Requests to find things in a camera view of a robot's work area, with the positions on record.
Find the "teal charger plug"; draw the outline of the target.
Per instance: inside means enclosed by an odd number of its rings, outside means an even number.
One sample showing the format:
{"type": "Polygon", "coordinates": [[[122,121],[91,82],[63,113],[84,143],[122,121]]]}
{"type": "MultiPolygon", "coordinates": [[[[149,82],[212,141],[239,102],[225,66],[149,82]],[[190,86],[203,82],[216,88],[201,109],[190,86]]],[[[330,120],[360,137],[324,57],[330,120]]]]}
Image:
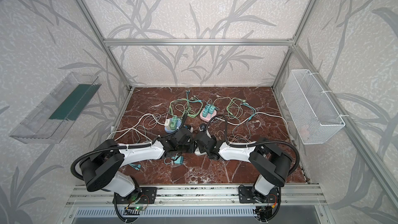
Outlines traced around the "teal charger plug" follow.
{"type": "Polygon", "coordinates": [[[173,157],[173,162],[176,165],[182,165],[183,164],[183,156],[173,157]]]}

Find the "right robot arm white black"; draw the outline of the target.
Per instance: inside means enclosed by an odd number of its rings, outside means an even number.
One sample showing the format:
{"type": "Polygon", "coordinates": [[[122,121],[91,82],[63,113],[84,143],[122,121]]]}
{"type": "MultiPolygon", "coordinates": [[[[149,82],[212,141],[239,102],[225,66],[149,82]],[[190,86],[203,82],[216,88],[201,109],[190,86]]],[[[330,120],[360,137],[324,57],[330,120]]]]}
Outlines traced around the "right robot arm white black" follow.
{"type": "Polygon", "coordinates": [[[260,173],[253,192],[267,196],[274,188],[285,186],[286,179],[299,166],[300,154],[294,145],[265,138],[252,143],[227,143],[212,139],[206,132],[199,132],[194,142],[200,153],[212,160],[236,160],[251,163],[260,173]]]}

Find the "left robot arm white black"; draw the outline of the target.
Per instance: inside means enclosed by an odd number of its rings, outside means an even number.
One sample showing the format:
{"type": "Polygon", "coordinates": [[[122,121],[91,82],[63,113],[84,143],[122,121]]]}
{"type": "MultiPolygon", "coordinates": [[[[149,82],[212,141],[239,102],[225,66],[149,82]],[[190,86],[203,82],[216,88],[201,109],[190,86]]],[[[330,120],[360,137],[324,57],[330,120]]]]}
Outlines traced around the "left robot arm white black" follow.
{"type": "Polygon", "coordinates": [[[85,182],[88,192],[105,190],[125,199],[138,198],[142,190],[137,181],[119,169],[131,163],[193,153],[192,135],[193,128],[185,125],[149,143],[118,144],[114,139],[108,139],[72,162],[70,171],[74,177],[85,182]]]}

